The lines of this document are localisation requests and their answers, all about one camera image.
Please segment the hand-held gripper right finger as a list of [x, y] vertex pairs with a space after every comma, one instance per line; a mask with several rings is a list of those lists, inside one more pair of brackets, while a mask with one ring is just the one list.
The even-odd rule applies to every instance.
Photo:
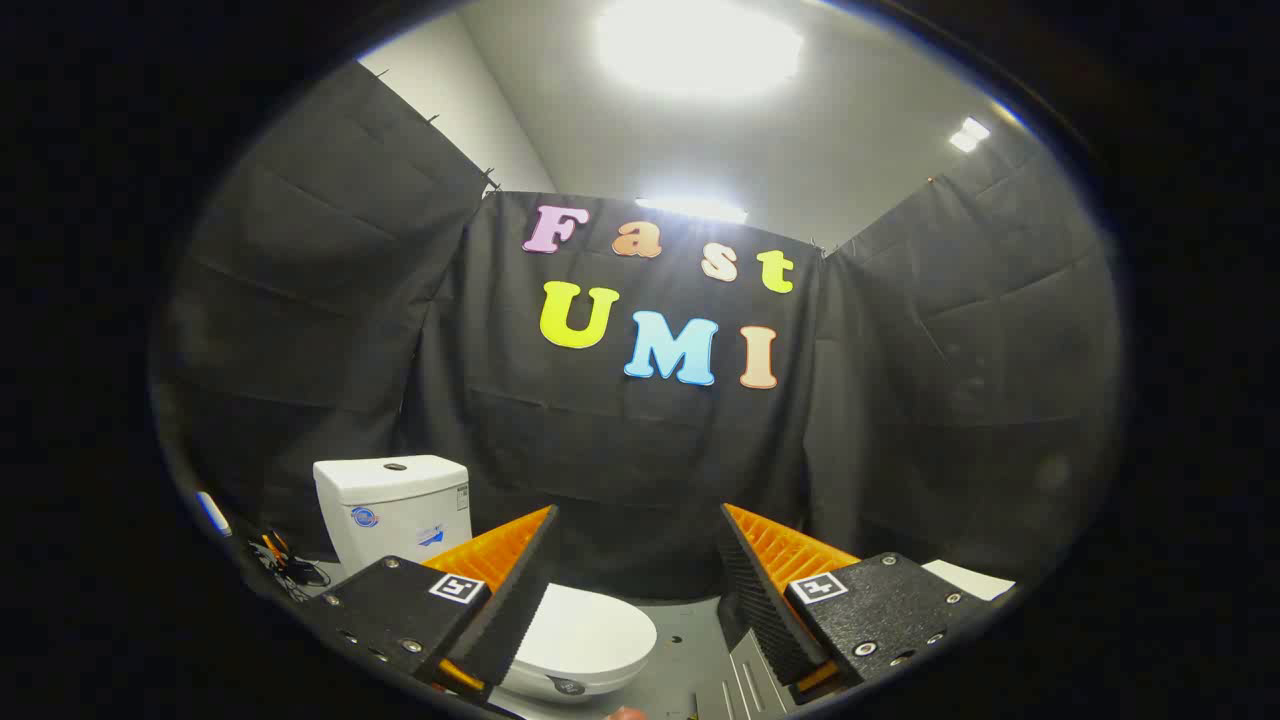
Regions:
[[791, 691], [882, 682], [972, 637], [991, 602], [901, 553], [858, 559], [732, 503], [718, 552], [776, 680]]

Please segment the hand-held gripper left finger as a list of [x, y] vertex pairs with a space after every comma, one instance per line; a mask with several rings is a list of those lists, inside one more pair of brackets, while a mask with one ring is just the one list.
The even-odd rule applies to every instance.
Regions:
[[483, 705], [506, 679], [559, 559], [548, 505], [421, 562], [388, 555], [317, 598], [317, 635]]

